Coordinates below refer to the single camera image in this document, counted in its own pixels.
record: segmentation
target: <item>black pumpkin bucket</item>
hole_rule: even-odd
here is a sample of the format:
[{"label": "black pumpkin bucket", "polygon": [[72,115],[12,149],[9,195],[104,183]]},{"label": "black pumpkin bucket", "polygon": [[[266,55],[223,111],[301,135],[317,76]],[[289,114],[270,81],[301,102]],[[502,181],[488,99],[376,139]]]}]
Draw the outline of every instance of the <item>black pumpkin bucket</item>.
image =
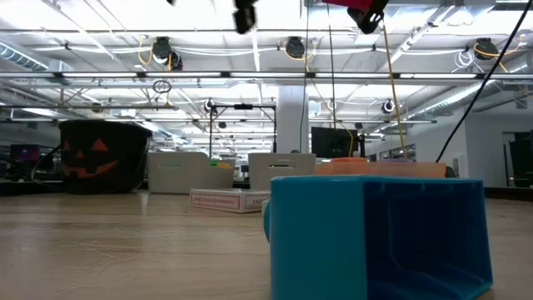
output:
[{"label": "black pumpkin bucket", "polygon": [[98,120],[59,124],[65,192],[126,193],[141,184],[152,132]]}]

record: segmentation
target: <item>blue plastic box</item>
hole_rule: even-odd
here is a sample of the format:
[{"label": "blue plastic box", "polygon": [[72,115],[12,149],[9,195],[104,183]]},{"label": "blue plastic box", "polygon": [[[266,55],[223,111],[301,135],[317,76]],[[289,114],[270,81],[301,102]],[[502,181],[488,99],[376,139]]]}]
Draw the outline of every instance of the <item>blue plastic box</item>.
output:
[{"label": "blue plastic box", "polygon": [[481,180],[278,177],[271,188],[273,300],[473,299],[492,285]]}]

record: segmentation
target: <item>black clamp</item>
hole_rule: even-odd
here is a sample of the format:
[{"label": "black clamp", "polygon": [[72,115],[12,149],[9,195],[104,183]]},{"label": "black clamp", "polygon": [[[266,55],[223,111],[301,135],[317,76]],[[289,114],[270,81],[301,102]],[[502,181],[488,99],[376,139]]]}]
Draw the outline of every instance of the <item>black clamp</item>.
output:
[{"label": "black clamp", "polygon": [[233,13],[233,21],[239,34],[249,32],[256,25],[256,8],[253,6],[256,1],[235,0],[237,11]]}]

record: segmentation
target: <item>white plastic bin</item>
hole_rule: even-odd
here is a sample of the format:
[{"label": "white plastic bin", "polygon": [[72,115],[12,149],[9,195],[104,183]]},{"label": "white plastic bin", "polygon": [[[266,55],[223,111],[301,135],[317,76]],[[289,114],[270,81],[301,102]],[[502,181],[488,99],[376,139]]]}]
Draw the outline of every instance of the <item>white plastic bin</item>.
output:
[{"label": "white plastic bin", "polygon": [[250,188],[270,191],[270,181],[280,176],[315,174],[316,155],[305,153],[250,153]]},{"label": "white plastic bin", "polygon": [[192,188],[232,188],[234,160],[213,167],[204,152],[148,153],[150,193],[188,194]]}]

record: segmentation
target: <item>white storage box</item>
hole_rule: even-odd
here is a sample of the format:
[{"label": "white storage box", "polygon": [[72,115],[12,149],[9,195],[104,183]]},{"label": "white storage box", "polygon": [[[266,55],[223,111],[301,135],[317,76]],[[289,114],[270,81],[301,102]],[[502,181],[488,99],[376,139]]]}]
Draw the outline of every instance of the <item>white storage box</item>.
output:
[{"label": "white storage box", "polygon": [[192,188],[233,187],[234,160],[217,161],[213,167],[204,152],[148,153],[150,193],[187,194]]},{"label": "white storage box", "polygon": [[315,175],[316,155],[305,153],[250,153],[250,188],[270,191],[270,181],[280,176]]},{"label": "white storage box", "polygon": [[270,198],[270,192],[228,189],[192,189],[191,206],[234,213],[261,211],[261,203]]}]

